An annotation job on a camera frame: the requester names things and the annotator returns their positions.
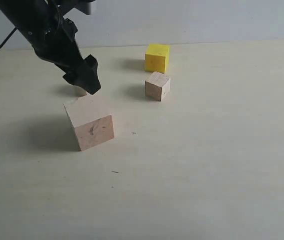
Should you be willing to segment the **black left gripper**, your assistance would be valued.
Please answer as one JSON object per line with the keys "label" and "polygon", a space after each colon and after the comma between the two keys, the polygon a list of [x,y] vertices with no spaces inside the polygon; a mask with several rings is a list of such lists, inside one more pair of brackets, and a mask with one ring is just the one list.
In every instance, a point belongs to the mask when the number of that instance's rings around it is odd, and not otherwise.
{"label": "black left gripper", "polygon": [[40,59],[54,63],[65,72],[66,82],[91,95],[101,89],[97,59],[91,54],[82,58],[75,40],[78,29],[72,20],[34,18],[31,23],[30,43]]}

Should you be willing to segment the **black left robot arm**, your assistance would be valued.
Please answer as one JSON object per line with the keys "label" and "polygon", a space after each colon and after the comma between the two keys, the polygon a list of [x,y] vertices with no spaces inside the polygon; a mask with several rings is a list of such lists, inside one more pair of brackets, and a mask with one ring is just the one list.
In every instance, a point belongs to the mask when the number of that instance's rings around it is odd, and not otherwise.
{"label": "black left robot arm", "polygon": [[82,58],[75,23],[65,18],[72,9],[91,15],[93,0],[0,0],[0,10],[31,44],[35,54],[53,63],[69,84],[93,95],[100,90],[98,62]]}

